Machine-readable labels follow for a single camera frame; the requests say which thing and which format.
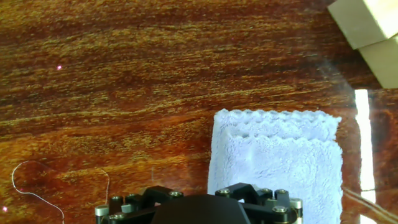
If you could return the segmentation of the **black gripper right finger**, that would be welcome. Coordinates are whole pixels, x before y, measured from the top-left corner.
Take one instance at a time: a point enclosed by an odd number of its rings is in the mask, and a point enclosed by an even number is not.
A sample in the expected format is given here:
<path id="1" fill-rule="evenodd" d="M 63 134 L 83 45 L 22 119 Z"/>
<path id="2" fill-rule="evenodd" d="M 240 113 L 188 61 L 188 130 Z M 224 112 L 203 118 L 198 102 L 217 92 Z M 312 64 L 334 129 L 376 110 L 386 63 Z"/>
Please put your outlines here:
<path id="1" fill-rule="evenodd" d="M 249 223 L 302 224 L 302 199 L 291 197 L 287 190 L 256 190 L 238 183 L 216 190 L 215 195 L 238 203 Z"/>

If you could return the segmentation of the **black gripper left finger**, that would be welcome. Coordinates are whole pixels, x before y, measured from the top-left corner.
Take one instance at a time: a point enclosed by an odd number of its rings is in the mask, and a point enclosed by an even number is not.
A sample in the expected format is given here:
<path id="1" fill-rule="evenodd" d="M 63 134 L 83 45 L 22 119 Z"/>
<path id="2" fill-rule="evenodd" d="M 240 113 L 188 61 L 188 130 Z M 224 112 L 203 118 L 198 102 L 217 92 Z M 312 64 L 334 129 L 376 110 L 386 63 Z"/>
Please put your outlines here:
<path id="1" fill-rule="evenodd" d="M 162 203 L 182 197 L 183 192 L 159 185 L 145 189 L 142 194 L 113 196 L 95 207 L 95 223 L 150 224 Z"/>

